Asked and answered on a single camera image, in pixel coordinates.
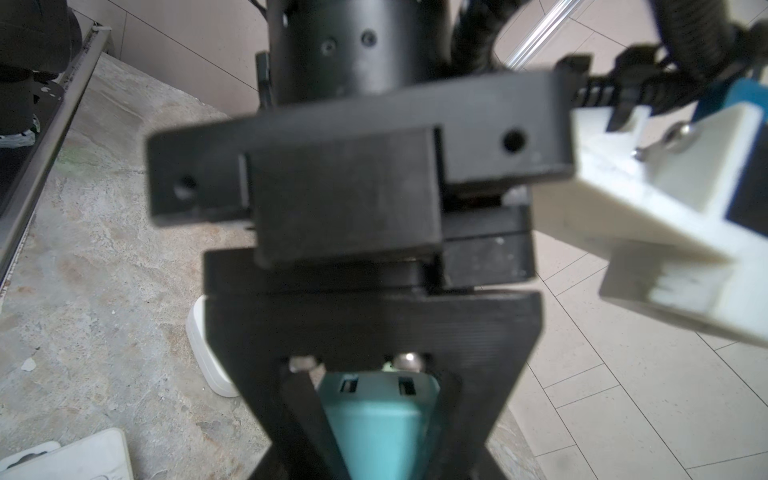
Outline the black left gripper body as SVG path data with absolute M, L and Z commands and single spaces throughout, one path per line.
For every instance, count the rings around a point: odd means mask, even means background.
M 248 118 L 146 143 L 160 227 L 246 221 L 203 256 L 211 350 L 270 439 L 257 479 L 352 479 L 318 386 L 426 373 L 439 393 L 408 479 L 500 479 L 487 448 L 542 329 L 530 205 L 574 174 L 556 72 L 502 71 L 516 1 L 271 1 Z

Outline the light teal plug adapter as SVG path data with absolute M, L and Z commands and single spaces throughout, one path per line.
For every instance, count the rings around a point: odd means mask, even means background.
M 328 372 L 317 393 L 352 479 L 408 479 L 439 386 L 426 373 Z

